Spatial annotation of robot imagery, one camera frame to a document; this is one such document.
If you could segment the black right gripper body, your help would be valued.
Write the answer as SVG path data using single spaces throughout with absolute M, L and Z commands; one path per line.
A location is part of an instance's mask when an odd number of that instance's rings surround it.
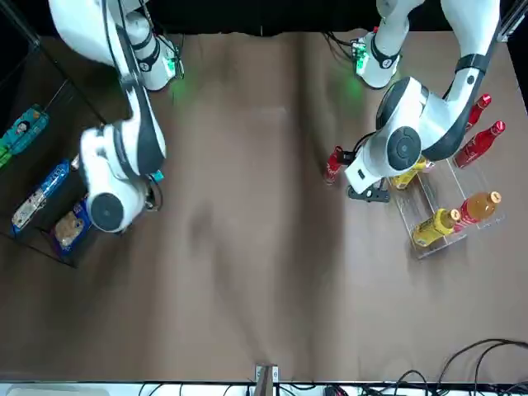
M 157 181 L 146 181 L 147 194 L 144 208 L 147 211 L 160 211 L 163 207 L 163 191 Z

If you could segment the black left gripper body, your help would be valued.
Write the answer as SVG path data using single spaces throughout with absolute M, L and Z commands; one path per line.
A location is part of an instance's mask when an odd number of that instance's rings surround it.
M 389 203 L 390 201 L 390 193 L 384 183 L 380 183 L 378 186 L 370 186 L 362 193 L 358 193 L 352 188 L 352 186 L 348 186 L 346 194 L 351 200 L 362 200 L 369 203 Z

